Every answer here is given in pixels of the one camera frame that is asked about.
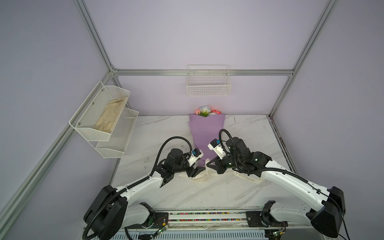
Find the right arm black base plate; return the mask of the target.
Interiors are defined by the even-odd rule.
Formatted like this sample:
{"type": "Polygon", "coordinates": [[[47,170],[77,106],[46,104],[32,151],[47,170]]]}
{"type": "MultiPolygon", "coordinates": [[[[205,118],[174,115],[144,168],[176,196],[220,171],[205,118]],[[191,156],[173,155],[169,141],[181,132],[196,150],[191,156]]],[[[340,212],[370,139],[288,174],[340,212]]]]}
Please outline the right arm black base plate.
{"type": "Polygon", "coordinates": [[[270,213],[262,211],[247,211],[246,219],[248,226],[253,227],[281,227],[282,222],[277,221],[270,213]]]}

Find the red pink fake rose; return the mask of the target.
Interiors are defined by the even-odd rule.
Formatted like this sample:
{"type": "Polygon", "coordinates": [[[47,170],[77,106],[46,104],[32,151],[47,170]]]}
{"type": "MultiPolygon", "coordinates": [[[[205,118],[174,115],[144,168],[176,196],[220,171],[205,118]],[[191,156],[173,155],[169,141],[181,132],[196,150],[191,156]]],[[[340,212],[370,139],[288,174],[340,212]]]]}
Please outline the red pink fake rose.
{"type": "Polygon", "coordinates": [[[212,110],[211,112],[210,112],[210,115],[221,115],[222,113],[220,112],[220,111],[218,111],[218,110],[212,110]]]}

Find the white blue fake rose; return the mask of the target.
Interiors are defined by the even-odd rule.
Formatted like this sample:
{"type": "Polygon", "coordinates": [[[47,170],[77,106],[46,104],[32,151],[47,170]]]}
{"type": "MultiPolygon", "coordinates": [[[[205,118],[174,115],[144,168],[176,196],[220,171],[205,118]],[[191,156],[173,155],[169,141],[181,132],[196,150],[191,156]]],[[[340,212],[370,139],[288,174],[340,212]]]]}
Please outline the white blue fake rose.
{"type": "Polygon", "coordinates": [[[211,107],[206,105],[206,106],[201,106],[199,108],[200,110],[200,113],[199,115],[202,116],[202,117],[208,117],[212,111],[211,107]]]}

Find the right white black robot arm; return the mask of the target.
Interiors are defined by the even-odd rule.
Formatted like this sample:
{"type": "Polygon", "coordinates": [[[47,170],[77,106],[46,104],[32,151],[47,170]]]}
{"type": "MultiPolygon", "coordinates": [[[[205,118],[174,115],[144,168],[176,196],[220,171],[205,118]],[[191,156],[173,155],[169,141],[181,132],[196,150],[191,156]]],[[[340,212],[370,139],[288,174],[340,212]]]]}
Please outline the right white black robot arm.
{"type": "Polygon", "coordinates": [[[247,177],[256,176],[268,180],[303,201],[302,205],[284,206],[275,200],[269,200],[263,209],[253,217],[247,213],[249,221],[255,221],[264,227],[286,226],[288,222],[312,226],[322,235],[337,238],[341,227],[345,226],[346,205],[344,192],[337,188],[317,185],[300,175],[289,171],[270,156],[262,152],[251,152],[244,141],[221,129],[228,140],[214,139],[208,148],[217,155],[206,166],[223,174],[227,169],[247,177]]]}

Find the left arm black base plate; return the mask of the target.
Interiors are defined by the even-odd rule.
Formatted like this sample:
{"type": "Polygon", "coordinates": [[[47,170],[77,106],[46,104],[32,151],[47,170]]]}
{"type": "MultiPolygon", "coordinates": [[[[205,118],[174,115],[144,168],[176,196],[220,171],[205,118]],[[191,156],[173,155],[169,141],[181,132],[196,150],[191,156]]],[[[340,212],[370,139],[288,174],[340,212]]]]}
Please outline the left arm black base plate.
{"type": "Polygon", "coordinates": [[[156,212],[150,214],[148,219],[141,224],[143,229],[159,229],[163,224],[169,220],[169,213],[167,212],[156,212]]]}

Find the pink purple wrapping paper sheet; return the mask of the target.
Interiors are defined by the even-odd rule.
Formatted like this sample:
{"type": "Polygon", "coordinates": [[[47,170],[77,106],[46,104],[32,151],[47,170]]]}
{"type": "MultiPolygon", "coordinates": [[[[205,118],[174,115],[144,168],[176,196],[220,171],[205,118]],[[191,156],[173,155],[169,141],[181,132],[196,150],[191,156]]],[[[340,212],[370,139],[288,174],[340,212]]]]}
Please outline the pink purple wrapping paper sheet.
{"type": "Polygon", "coordinates": [[[218,139],[219,131],[224,128],[226,115],[209,115],[208,117],[202,117],[200,115],[189,115],[189,127],[193,136],[195,148],[200,149],[204,156],[198,160],[198,166],[203,167],[207,159],[213,159],[216,154],[214,151],[209,150],[208,144],[218,139]]]}

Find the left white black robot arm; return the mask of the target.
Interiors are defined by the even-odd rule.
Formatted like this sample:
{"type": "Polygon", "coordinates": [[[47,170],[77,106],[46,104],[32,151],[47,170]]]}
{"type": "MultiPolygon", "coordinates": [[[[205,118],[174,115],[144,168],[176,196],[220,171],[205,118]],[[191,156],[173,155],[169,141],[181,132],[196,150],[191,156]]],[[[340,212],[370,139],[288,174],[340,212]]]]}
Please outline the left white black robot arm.
{"type": "Polygon", "coordinates": [[[171,149],[164,160],[160,159],[162,151],[159,151],[150,173],[139,180],[118,188],[111,185],[103,187],[84,215],[86,227],[82,239],[91,240],[97,237],[100,240],[109,240],[128,220],[133,220],[134,215],[145,215],[146,218],[141,222],[147,222],[152,214],[151,208],[146,203],[141,203],[128,211],[132,203],[169,183],[176,173],[185,172],[189,178],[194,178],[204,171],[204,167],[194,166],[204,156],[203,151],[193,149],[190,142],[187,144],[189,152],[171,149]]]}

